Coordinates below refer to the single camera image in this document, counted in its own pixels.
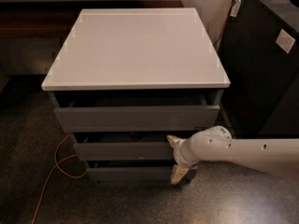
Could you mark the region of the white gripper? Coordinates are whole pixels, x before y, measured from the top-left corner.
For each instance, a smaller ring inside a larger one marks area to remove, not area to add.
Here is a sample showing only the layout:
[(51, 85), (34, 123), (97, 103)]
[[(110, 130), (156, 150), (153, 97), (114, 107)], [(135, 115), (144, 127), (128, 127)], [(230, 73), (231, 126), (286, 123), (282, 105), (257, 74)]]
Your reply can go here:
[(173, 156), (177, 164), (174, 165), (171, 174), (171, 184), (176, 185), (189, 172), (187, 167), (192, 167), (198, 162), (190, 148), (188, 139), (181, 139), (174, 135), (168, 135), (167, 141), (173, 147)]

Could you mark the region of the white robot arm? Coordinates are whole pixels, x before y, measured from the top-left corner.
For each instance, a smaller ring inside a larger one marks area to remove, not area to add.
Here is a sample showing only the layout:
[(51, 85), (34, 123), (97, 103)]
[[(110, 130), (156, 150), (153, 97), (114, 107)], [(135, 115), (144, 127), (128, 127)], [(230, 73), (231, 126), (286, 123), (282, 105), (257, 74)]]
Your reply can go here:
[(228, 161), (260, 172), (299, 180), (298, 139), (234, 139), (223, 126), (197, 132), (187, 139), (168, 135), (176, 164), (176, 185), (200, 161)]

